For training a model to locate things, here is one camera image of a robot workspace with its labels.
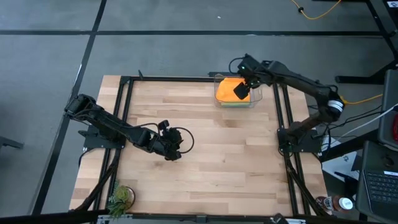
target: desk leg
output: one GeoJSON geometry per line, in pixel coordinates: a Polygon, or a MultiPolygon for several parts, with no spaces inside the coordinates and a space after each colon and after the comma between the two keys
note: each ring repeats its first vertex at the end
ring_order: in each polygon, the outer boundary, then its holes
{"type": "Polygon", "coordinates": [[[322,152],[322,156],[319,157],[320,162],[326,162],[331,159],[343,156],[347,153],[357,151],[363,147],[365,141],[377,141],[377,132],[379,129],[375,129],[359,137],[341,143],[335,147],[330,148],[322,152]]]}

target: clear plastic container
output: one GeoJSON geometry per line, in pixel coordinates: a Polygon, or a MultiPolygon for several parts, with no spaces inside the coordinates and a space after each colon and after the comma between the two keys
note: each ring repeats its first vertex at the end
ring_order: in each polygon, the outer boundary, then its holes
{"type": "Polygon", "coordinates": [[[262,91],[261,87],[256,89],[250,89],[250,101],[222,101],[217,99],[217,90],[218,87],[225,78],[239,78],[239,77],[226,77],[221,74],[217,74],[214,77],[214,97],[215,97],[215,105],[220,108],[252,108],[256,105],[256,103],[262,100],[262,91]]]}

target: yellow cable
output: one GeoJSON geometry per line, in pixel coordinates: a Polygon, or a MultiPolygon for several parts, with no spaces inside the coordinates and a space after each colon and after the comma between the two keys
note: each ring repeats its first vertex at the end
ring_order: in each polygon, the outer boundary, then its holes
{"type": "Polygon", "coordinates": [[[365,103],[365,102],[367,102],[367,101],[374,100],[374,99],[376,99],[376,98],[379,98],[379,97],[382,96],[382,95],[383,95],[383,94],[380,94],[380,95],[373,96],[373,97],[370,97],[370,98],[368,98],[368,99],[361,100],[361,101],[357,101],[357,102],[348,102],[348,101],[346,101],[346,100],[343,98],[343,96],[340,96],[340,98],[341,98],[341,100],[343,100],[344,104],[346,104],[346,105],[357,105],[357,104],[360,104],[360,103],[365,103]]]}
{"type": "MultiPolygon", "coordinates": [[[[301,8],[301,7],[299,6],[299,4],[297,4],[297,2],[295,2],[294,0],[291,0],[291,1],[297,6],[298,9],[301,8]]],[[[303,14],[303,16],[306,17],[307,19],[315,20],[315,19],[319,19],[319,18],[321,18],[321,17],[327,15],[327,14],[328,14],[330,11],[332,11],[340,2],[341,2],[341,0],[339,0],[338,2],[336,2],[336,4],[335,4],[334,6],[332,6],[329,10],[327,10],[325,13],[323,13],[322,15],[317,16],[317,17],[309,17],[309,16],[307,16],[307,15],[304,13],[304,9],[302,9],[300,12],[301,12],[301,13],[303,14]]]]}

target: white cable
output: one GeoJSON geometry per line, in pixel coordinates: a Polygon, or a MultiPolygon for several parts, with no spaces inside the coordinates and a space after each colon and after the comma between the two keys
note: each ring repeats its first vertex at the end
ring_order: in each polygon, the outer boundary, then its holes
{"type": "Polygon", "coordinates": [[[346,136],[347,134],[352,133],[353,131],[355,131],[355,130],[357,130],[359,128],[362,128],[363,126],[366,126],[366,125],[372,123],[373,121],[381,118],[382,116],[386,115],[388,112],[392,111],[394,109],[394,107],[396,107],[396,106],[398,106],[398,103],[396,105],[394,105],[392,108],[386,110],[384,113],[382,113],[379,116],[377,116],[377,117],[373,118],[372,120],[368,121],[367,123],[364,123],[361,126],[358,126],[358,127],[354,128],[354,129],[352,129],[351,131],[348,131],[347,133],[345,133],[344,135],[340,136],[338,139],[336,139],[335,141],[333,141],[330,144],[332,145],[333,143],[337,142],[339,139],[341,139],[342,137],[346,136]]]}

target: laptop keyboard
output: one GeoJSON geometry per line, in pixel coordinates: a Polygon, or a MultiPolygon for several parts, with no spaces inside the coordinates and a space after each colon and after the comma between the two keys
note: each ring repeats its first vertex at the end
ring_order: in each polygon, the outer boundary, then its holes
{"type": "Polygon", "coordinates": [[[371,170],[365,174],[371,200],[398,204],[398,176],[371,170]]]}

